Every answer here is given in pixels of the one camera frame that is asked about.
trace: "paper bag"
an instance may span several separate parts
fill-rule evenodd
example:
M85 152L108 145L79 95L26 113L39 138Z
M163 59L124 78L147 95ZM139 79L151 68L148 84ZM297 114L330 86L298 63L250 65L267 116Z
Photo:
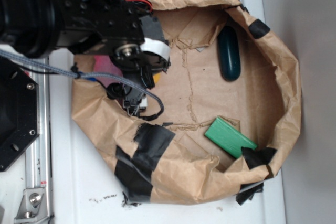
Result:
M198 204L276 176L300 134L298 60L239 0L149 1L171 46L171 67L151 90L165 112L152 122L128 117L88 80L75 80L72 93L72 118L129 202ZM239 43L241 76L234 82L222 78L218 63L216 38L226 24ZM94 60L75 58L86 72ZM158 110L149 100L146 114ZM257 151L235 160L207 139L217 116L257 143Z

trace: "black mount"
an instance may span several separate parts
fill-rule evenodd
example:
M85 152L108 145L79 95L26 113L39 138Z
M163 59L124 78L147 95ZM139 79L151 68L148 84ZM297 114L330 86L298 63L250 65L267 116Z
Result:
M26 73L0 57L0 172L38 136L37 90Z

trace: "green wooden block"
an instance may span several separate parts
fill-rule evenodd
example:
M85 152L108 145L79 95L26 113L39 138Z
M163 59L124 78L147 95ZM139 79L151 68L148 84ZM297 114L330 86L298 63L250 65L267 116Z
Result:
M242 135L221 118L216 118L210 128L205 132L205 136L235 158L241 156L242 147L248 147L254 150L257 148L256 143Z

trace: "screw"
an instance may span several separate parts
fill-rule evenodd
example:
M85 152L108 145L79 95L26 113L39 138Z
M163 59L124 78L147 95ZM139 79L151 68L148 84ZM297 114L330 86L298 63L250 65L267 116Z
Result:
M132 28L137 29L137 27L138 27L137 23L136 23L136 22L133 22L133 23L132 23Z
M126 57L130 57L132 55L132 49L131 48L125 48L123 51L122 51L122 54Z
M108 11L108 10L110 10L110 9L111 9L111 7L110 7L110 6L108 6L108 5L105 5L105 6L104 6L104 11L106 11L106 12L107 12L107 11Z
M82 10L86 10L86 9L88 8L88 6L87 6L87 4L85 4L85 3L80 3L80 8L81 8Z
M35 85L33 83L29 83L29 84L27 84L27 89L28 90L33 90L33 89L35 89Z
M31 211L28 211L28 212L25 212L25 213L23 214L23 216L24 216L25 219L30 219L33 215L32 215L32 213L31 213Z
M42 200L42 197L40 194L31 194L29 197L29 201L32 205L37 206Z
M70 8L72 6L72 2L70 0L65 0L64 5L68 8Z

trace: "pink object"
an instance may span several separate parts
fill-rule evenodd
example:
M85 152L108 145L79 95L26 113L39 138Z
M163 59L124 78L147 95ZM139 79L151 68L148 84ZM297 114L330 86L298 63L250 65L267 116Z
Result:
M121 70L112 63L108 55L95 55L94 58L96 60L96 64L93 69L95 72L106 72L115 74L116 76L122 76ZM101 81L105 87L113 82L118 82L111 78L98 77L97 79Z

